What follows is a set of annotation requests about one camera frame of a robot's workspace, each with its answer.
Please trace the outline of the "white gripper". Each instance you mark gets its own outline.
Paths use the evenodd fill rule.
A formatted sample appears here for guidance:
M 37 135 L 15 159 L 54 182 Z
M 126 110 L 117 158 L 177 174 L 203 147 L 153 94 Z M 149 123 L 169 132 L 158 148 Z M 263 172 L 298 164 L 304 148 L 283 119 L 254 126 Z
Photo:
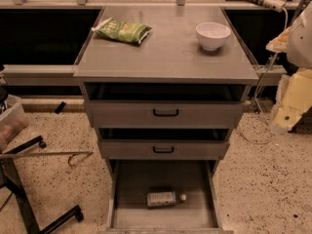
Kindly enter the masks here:
M 272 39 L 266 49 L 273 53 L 287 52 L 290 63 L 304 67 L 292 76 L 283 75 L 278 85 L 269 129 L 274 134 L 283 135 L 312 107 L 312 2 L 295 19 L 292 27 Z

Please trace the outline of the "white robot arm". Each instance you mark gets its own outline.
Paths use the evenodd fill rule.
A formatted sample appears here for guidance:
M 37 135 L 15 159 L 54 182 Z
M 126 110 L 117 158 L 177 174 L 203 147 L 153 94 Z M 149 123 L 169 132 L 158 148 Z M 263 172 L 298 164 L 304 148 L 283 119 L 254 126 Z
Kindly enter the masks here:
M 287 61 L 298 70 L 284 75 L 277 91 L 269 129 L 274 134 L 290 131 L 312 107 L 312 2 L 300 13 L 292 25 L 271 40 L 266 49 L 285 53 Z

